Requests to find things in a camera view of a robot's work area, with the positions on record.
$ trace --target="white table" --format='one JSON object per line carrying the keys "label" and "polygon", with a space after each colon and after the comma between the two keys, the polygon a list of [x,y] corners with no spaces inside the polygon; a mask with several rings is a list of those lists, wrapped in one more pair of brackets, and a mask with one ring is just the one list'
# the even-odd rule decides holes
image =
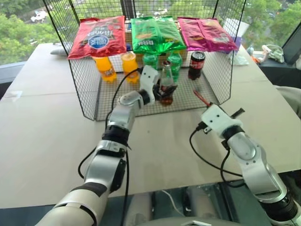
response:
{"label": "white table", "polygon": [[[50,55],[53,48],[39,45],[0,101],[0,208],[55,204],[81,185],[78,163],[104,131],[104,122],[83,117],[68,62]],[[231,99],[222,107],[229,114],[246,110],[240,116],[245,131],[265,147],[278,172],[301,169],[300,119],[243,48],[240,54],[250,64],[233,68]],[[188,142],[202,111],[135,120],[129,139],[130,194],[221,181],[219,171],[198,159]],[[197,150],[220,165],[221,140],[212,132],[195,138]],[[225,168],[240,172],[232,157]],[[125,183],[111,195],[124,191]]]}

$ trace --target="silver arm segment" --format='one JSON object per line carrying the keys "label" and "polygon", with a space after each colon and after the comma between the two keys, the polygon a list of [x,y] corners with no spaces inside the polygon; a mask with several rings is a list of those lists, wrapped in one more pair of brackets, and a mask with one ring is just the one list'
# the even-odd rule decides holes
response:
{"label": "silver arm segment", "polygon": [[226,140],[238,161],[243,178],[276,226],[301,226],[301,208],[271,167],[263,147],[242,129],[242,122],[229,117],[219,106],[211,105],[201,116],[207,131],[215,131]]}
{"label": "silver arm segment", "polygon": [[158,72],[145,66],[141,90],[122,96],[112,111],[108,128],[97,145],[82,186],[70,191],[36,226],[97,226],[108,196],[121,187],[126,161],[127,140],[135,116],[146,104],[153,104],[153,86]]}

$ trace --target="plastic bottle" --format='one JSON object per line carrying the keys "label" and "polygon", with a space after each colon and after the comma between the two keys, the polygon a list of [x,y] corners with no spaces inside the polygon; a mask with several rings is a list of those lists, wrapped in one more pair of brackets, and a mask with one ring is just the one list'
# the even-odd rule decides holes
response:
{"label": "plastic bottle", "polygon": [[[122,68],[124,71],[124,75],[127,76],[132,70],[138,68],[138,64],[136,62],[136,54],[133,51],[126,52],[121,55],[122,60]],[[137,83],[139,81],[139,73],[134,72],[126,78],[127,82]]]}
{"label": "plastic bottle", "polygon": [[[171,63],[166,60],[163,62],[163,68],[162,68],[162,74],[161,74],[161,79],[160,79],[160,90],[161,93],[164,94],[166,89],[174,85],[174,80],[172,76],[172,71],[171,71]],[[164,97],[160,100],[160,103],[163,106],[168,106],[173,103],[173,95],[169,95],[167,97]]]}
{"label": "plastic bottle", "polygon": [[93,57],[93,59],[104,81],[114,82],[117,79],[117,74],[108,57]]}
{"label": "plastic bottle", "polygon": [[153,69],[158,69],[158,56],[155,54],[144,54],[143,65],[149,65]]}
{"label": "plastic bottle", "polygon": [[179,51],[171,53],[167,60],[171,62],[171,71],[173,73],[173,79],[174,82],[177,82],[179,79],[179,72],[183,62]]}

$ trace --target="metal grid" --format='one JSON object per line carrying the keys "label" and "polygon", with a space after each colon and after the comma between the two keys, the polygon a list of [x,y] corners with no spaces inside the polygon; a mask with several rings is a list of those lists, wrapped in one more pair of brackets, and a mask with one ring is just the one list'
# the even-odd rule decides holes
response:
{"label": "metal grid", "polygon": [[[87,17],[106,18],[125,15],[127,19],[142,16],[178,16],[186,17],[216,17],[227,32],[235,38],[244,7],[244,0],[43,0],[48,6],[48,14],[59,35],[59,38],[69,53],[76,36],[79,20]],[[126,21],[126,42],[131,43],[131,28]],[[184,64],[189,66],[190,54],[181,52]],[[142,66],[142,55],[137,54],[137,62]],[[110,60],[115,71],[122,72],[120,56],[112,56]],[[79,102],[85,117],[92,120],[103,120],[109,111],[112,96],[117,84],[102,82],[95,63],[91,58],[71,60],[70,68],[75,83]],[[201,94],[217,104],[230,98],[232,64],[224,53],[206,53],[203,69],[204,76],[198,81],[187,79],[188,69],[181,70],[179,87],[174,93],[171,106],[163,107],[160,103],[149,106],[140,115],[180,111],[204,107],[192,94],[197,88]],[[119,93],[125,94],[138,86],[127,82]]]}

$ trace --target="snack bag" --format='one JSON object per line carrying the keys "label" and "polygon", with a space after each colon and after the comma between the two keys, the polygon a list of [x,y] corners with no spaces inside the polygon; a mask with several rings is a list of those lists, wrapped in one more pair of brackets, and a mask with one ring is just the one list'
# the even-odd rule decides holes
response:
{"label": "snack bag", "polygon": [[187,50],[207,52],[238,49],[230,35],[216,19],[179,17]]}
{"label": "snack bag", "polygon": [[172,16],[136,18],[131,23],[135,53],[161,54],[186,48]]}
{"label": "snack bag", "polygon": [[124,21],[124,16],[80,20],[79,31],[68,59],[108,57],[125,53],[127,48]]}

